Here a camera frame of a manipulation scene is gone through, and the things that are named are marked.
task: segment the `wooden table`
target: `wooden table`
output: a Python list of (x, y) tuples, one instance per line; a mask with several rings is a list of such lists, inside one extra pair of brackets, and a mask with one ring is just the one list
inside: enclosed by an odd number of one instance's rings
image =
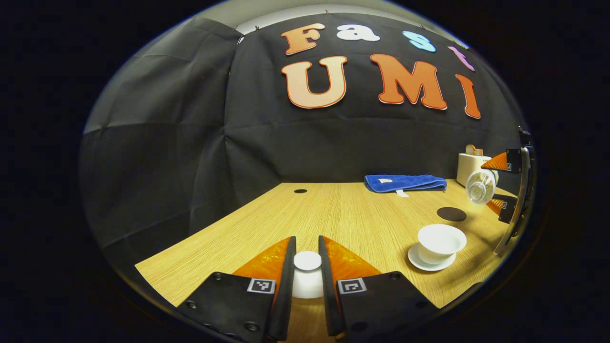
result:
[[(307, 189), (295, 193), (295, 189)], [(362, 182), (283, 183), (206, 229), (138, 263), (144, 278), (175, 306), (212, 272), (232, 273), (270, 245), (296, 236), (296, 250), (318, 251), (326, 236), (353, 251), (382, 273), (402, 272), (435, 306), (441, 308), (472, 284), (485, 280), (502, 255), (493, 254), (508, 224), (487, 206), (466, 198), (454, 179), (447, 191), (373, 193)], [(511, 195), (503, 190), (499, 194)], [(451, 206), (467, 218), (450, 222), (436, 211)], [(441, 223), (462, 230), (468, 243), (457, 260), (438, 272), (409, 262), (419, 229)], [(293, 299), (289, 342), (334, 342), (326, 332), (322, 298)]]

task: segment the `white saucer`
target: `white saucer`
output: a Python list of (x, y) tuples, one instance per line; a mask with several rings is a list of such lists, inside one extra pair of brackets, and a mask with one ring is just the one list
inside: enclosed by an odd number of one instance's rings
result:
[(409, 249), (409, 261), (411, 261), (411, 263), (413, 263), (414, 266), (418, 267), (419, 269), (422, 270), (427, 270), (429, 272), (435, 272), (437, 270), (441, 270), (441, 269), (445, 269), (447, 267), (449, 267), (453, 261), (456, 260), (456, 255), (457, 254), (453, 254), (451, 256), (449, 256), (446, 260), (444, 260), (443, 262), (439, 263), (439, 264), (428, 264), (424, 261), (422, 261), (419, 258), (419, 254), (418, 254), (418, 250), (420, 247), (421, 243), (417, 243), (415, 244), (413, 247), (411, 247), (411, 249)]

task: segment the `blue towel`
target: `blue towel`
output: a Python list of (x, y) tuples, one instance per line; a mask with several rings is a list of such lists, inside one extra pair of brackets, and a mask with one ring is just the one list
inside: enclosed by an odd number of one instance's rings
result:
[(447, 180), (432, 175), (367, 175), (364, 183), (372, 192), (403, 190), (446, 190)]

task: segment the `orange letter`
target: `orange letter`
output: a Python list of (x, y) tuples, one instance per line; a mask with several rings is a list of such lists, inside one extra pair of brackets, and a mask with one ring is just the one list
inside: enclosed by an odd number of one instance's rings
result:
[(308, 41), (307, 38), (313, 40), (320, 38), (320, 33), (317, 30), (322, 29), (324, 29), (324, 25), (318, 23), (299, 27), (298, 29), (286, 31), (281, 34), (281, 37), (286, 37), (288, 40), (288, 50), (286, 50), (286, 54), (292, 55), (313, 48), (315, 43)]
[(464, 108), (464, 111), (466, 111), (468, 116), (480, 119), (481, 113), (479, 112), (479, 107), (476, 105), (475, 91), (473, 90), (474, 86), (472, 81), (460, 74), (456, 74), (456, 78), (462, 84), (464, 96), (466, 97), (466, 107)]
[(371, 61), (379, 65), (383, 80), (383, 93), (379, 101), (386, 104), (402, 104), (404, 97), (398, 93), (398, 85), (403, 89), (412, 104), (417, 104), (420, 90), (423, 87), (422, 104), (433, 109), (447, 109), (447, 103), (440, 92), (439, 81), (436, 78), (436, 67), (430, 63), (417, 61), (413, 73), (396, 58), (389, 55), (371, 55)]
[(320, 64), (325, 65), (328, 70), (330, 83), (328, 90), (320, 94), (309, 91), (307, 70), (311, 68), (310, 62), (293, 63), (282, 68), (282, 73), (286, 74), (286, 89), (290, 102), (304, 109), (328, 107), (338, 103), (347, 88), (343, 73), (345, 62), (347, 58), (344, 56), (332, 56), (320, 60)]

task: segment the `dark coaster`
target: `dark coaster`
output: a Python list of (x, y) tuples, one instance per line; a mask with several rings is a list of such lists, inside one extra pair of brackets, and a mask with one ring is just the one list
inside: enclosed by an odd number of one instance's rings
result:
[(445, 220), (451, 220), (452, 222), (461, 222), (466, 219), (466, 212), (459, 208), (439, 208), (439, 210), (436, 211), (436, 214), (438, 214), (439, 217)]

